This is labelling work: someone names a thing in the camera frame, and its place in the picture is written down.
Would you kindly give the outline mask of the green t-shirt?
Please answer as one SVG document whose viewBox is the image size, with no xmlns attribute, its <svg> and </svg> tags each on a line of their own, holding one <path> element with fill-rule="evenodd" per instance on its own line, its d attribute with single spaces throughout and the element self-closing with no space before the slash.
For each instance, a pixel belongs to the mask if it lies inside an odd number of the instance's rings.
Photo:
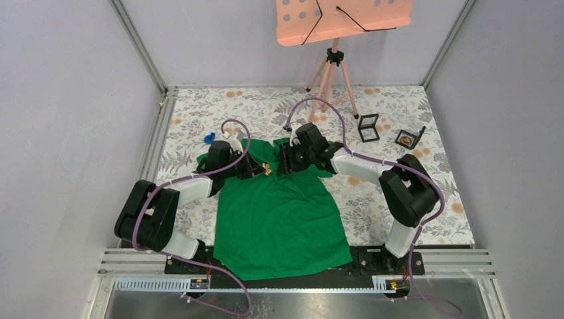
<svg viewBox="0 0 564 319">
<path fill-rule="evenodd" d="M 219 191 L 214 257 L 242 280 L 316 274 L 352 261 L 339 208 L 311 165 L 280 175 L 278 153 L 288 142 L 251 140 L 249 153 L 269 175 L 229 178 Z"/>
</svg>

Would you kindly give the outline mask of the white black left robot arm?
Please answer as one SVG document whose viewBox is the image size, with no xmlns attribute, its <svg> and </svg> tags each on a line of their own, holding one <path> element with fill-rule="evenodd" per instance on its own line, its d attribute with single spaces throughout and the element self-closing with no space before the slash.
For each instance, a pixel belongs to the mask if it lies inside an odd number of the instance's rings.
<svg viewBox="0 0 564 319">
<path fill-rule="evenodd" d="M 139 249 L 181 258 L 181 265 L 191 273 L 206 266 L 204 243 L 174 228 L 178 208 L 218 193 L 231 177 L 250 179 L 266 172 L 249 151 L 225 141 L 213 142 L 193 175 L 158 187 L 137 181 L 114 226 L 114 234 Z"/>
</svg>

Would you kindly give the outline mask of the orange brooch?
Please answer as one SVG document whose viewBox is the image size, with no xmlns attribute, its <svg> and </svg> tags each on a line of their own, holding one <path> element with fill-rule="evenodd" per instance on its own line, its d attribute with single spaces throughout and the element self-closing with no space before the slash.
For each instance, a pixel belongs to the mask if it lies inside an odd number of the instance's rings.
<svg viewBox="0 0 564 319">
<path fill-rule="evenodd" d="M 268 163 L 262 163 L 265 175 L 270 175 L 272 173 L 271 166 Z"/>
</svg>

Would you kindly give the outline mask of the black display box frame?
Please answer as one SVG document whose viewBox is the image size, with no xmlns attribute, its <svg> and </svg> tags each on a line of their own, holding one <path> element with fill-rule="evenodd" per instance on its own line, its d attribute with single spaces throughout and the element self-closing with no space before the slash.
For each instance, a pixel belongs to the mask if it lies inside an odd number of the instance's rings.
<svg viewBox="0 0 564 319">
<path fill-rule="evenodd" d="M 360 116 L 357 130 L 362 143 L 380 140 L 379 133 L 376 129 L 378 118 L 379 114 L 377 113 Z"/>
</svg>

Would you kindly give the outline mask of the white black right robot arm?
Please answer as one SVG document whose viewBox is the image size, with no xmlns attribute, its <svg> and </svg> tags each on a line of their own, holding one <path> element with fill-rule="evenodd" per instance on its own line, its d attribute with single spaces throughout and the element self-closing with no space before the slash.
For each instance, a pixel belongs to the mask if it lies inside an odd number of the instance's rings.
<svg viewBox="0 0 564 319">
<path fill-rule="evenodd" d="M 292 123 L 284 126 L 284 130 L 290 133 L 290 138 L 280 147 L 280 175 L 315 166 L 321 171 L 357 177 L 381 188 L 394 219 L 384 244 L 382 267 L 392 274 L 404 269 L 417 229 L 443 198 L 418 159 L 407 154 L 397 161 L 385 161 L 354 153 L 342 142 L 328 142 L 312 123 Z"/>
</svg>

